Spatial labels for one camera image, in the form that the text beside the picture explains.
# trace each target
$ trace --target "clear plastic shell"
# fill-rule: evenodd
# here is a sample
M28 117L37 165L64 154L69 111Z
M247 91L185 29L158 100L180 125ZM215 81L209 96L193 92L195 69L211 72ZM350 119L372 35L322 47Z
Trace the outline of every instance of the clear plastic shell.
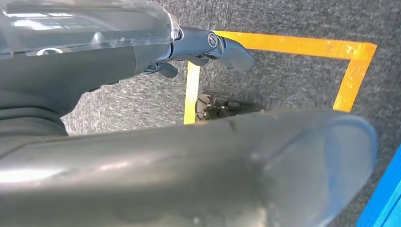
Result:
M168 44L176 18L147 0L0 0L0 59Z

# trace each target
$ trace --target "yellow floor marking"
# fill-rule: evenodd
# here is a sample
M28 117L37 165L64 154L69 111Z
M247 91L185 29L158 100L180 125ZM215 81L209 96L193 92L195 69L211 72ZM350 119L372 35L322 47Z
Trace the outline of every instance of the yellow floor marking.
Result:
M187 89L185 93L184 124L195 123L195 103L198 98L199 74L201 68L188 62Z
M350 60L333 106L334 110L341 110L345 112L349 112L352 109L363 78L377 47L372 43L284 35L265 35L224 31L216 31L216 34L236 40L244 45L244 47L247 49ZM196 76L192 77L196 77L196 83L198 83L199 69L193 69L188 66L188 78L190 78L190 73L197 73ZM193 89L193 87L196 88L196 91L192 91L192 93L197 94L198 84L194 86L187 81L187 94L188 90ZM193 107L191 106L190 108L187 108L187 100L185 103L185 115L187 115L188 118L184 117L184 123L194 123L194 104L189 103L190 105L193 105Z

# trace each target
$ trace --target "blue object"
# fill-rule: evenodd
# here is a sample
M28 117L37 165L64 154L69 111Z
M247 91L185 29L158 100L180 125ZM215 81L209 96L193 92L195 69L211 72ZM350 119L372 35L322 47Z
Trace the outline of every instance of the blue object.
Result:
M359 217L357 227L401 226L401 146Z

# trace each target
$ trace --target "robotic arm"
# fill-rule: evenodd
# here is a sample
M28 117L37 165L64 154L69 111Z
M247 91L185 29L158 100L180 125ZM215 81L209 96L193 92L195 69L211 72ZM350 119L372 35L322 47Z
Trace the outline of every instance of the robotic arm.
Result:
M85 92L172 78L171 61L253 59L146 0L0 3L0 226L321 226L375 166L372 126L333 110L66 137L60 117Z

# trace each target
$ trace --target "screw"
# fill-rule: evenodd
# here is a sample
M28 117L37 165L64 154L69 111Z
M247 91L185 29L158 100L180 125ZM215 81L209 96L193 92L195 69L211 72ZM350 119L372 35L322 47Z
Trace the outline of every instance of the screw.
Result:
M218 38L214 33L209 33L208 35L208 41L209 41L209 45L211 47L216 47L218 44Z

